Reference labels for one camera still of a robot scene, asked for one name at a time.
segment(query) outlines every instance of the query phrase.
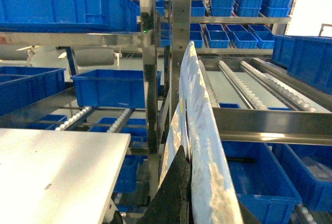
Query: reflective metal surface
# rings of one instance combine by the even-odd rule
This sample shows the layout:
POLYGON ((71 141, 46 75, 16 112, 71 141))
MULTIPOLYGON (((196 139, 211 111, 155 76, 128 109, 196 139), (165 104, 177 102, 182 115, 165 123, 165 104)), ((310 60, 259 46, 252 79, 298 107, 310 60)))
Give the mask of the reflective metal surface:
POLYGON ((214 108, 222 140, 332 145, 332 114, 214 108))
POLYGON ((41 46, 142 47, 141 34, 133 33, 25 33, 0 32, 2 44, 41 46))
POLYGON ((102 223, 129 141, 0 129, 0 223, 102 223))
POLYGON ((304 82, 301 82, 293 77, 284 73, 283 70, 276 67, 272 67, 261 59, 254 58, 251 60, 251 64, 260 70, 261 72, 268 73, 273 77, 277 78, 281 82, 289 85, 299 93, 308 97, 309 99, 315 101, 321 106, 325 107, 327 110, 332 111, 332 96, 326 93, 323 93, 304 82))
POLYGON ((157 28, 156 0, 140 0, 143 46, 144 95, 149 151, 150 197, 154 198, 159 183, 158 156, 158 90, 157 49, 155 29, 157 28))
POLYGON ((267 18, 262 15, 259 18, 251 17, 192 17, 192 23, 255 23, 255 24, 271 24, 271 23, 289 23, 292 18, 267 18))
POLYGON ((69 88, 32 105, 0 117, 1 128, 24 128, 76 99, 75 89, 69 88))

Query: metal beam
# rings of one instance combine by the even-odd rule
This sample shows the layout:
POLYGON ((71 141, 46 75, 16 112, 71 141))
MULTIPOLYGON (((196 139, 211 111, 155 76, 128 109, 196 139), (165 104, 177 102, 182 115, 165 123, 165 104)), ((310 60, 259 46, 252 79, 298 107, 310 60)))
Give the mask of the metal beam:
POLYGON ((332 114, 213 108, 222 140, 332 145, 332 114))
POLYGON ((0 117, 1 128, 24 128, 76 99, 74 87, 0 117))
POLYGON ((287 84, 291 88, 295 89, 299 93, 308 97, 309 99, 315 101, 317 104, 325 107, 327 110, 332 111, 332 96, 326 93, 323 93, 316 88, 305 84, 289 75, 287 75, 281 69, 276 67, 269 66, 266 62, 261 59, 254 58, 251 60, 251 64, 258 70, 268 73, 273 77, 277 78, 281 82, 287 84))

